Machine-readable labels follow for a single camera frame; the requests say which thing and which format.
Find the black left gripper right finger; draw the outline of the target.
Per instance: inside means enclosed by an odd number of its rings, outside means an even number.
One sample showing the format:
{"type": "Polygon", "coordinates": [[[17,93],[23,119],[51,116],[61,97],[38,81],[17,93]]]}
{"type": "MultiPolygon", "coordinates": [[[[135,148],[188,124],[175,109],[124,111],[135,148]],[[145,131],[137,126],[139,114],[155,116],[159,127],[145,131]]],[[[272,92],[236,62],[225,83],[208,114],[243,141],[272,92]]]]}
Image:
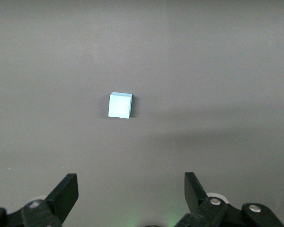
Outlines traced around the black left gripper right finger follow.
{"type": "Polygon", "coordinates": [[[217,196],[208,196],[193,172],[185,173],[184,194],[190,210],[177,227],[283,227],[265,205],[245,203],[237,209],[217,196]]]}

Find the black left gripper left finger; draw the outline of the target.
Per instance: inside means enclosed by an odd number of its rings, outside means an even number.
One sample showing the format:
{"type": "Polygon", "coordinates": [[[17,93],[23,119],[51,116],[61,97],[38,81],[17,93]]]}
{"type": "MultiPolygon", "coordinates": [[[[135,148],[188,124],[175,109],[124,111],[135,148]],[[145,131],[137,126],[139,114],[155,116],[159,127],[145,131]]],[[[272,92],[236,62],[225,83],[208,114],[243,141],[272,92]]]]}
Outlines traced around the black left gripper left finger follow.
{"type": "Polygon", "coordinates": [[[45,199],[8,214],[0,207],[0,227],[61,227],[79,197],[76,174],[67,174],[45,199]]]}

